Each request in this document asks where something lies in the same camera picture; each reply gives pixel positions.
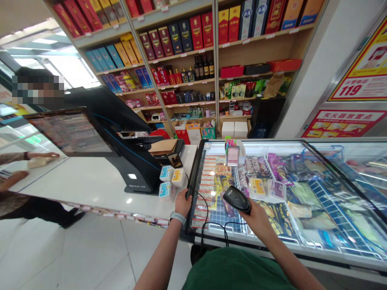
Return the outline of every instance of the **white countertop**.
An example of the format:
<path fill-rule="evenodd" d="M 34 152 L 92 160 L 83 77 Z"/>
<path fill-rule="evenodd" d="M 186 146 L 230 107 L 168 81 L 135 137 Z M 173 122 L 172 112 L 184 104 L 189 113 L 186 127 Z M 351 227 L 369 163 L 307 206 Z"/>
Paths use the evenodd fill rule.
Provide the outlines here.
<path fill-rule="evenodd" d="M 186 145 L 180 156 L 184 170 L 191 172 L 197 145 Z M 175 202 L 160 200 L 158 195 L 126 193 L 126 186 L 118 170 L 102 157 L 71 157 L 48 165 L 54 168 L 45 170 L 41 177 L 31 174 L 10 190 L 20 193 L 125 211 L 146 216 L 169 218 L 175 209 Z"/>

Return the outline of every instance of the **display screen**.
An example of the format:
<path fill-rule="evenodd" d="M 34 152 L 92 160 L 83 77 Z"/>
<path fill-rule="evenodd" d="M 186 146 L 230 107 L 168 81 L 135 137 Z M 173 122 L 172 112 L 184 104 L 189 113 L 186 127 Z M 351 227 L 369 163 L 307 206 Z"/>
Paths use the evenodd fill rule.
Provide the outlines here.
<path fill-rule="evenodd" d="M 26 119 L 67 156 L 112 152 L 84 109 L 45 112 Z"/>

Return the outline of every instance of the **green shirt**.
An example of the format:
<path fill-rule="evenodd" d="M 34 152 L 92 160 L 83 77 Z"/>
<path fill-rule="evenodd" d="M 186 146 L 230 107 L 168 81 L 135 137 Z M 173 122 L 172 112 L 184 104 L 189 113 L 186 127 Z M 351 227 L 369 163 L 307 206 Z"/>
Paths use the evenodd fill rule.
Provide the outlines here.
<path fill-rule="evenodd" d="M 238 248 L 208 251 L 189 271 L 183 290 L 295 290 L 274 261 Z"/>

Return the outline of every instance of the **black pants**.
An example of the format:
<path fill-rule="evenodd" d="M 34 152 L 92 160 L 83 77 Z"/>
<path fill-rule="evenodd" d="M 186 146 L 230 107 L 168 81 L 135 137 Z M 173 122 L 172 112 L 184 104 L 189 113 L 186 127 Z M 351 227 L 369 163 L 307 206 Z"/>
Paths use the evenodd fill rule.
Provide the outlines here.
<path fill-rule="evenodd" d="M 21 217 L 28 220 L 38 217 L 48 222 L 54 222 L 60 226 L 70 224 L 74 218 L 73 214 L 65 210 L 57 201 L 51 201 L 41 197 L 30 197 L 25 205 L 0 217 L 0 220 Z"/>

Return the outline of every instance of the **barcode scanner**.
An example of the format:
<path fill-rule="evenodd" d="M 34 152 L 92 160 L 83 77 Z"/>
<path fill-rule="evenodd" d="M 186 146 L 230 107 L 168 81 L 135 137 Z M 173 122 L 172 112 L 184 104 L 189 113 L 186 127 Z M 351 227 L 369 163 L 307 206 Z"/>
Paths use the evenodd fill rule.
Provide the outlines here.
<path fill-rule="evenodd" d="M 249 199 L 236 187 L 231 185 L 223 195 L 223 199 L 236 210 L 250 215 L 251 203 Z"/>

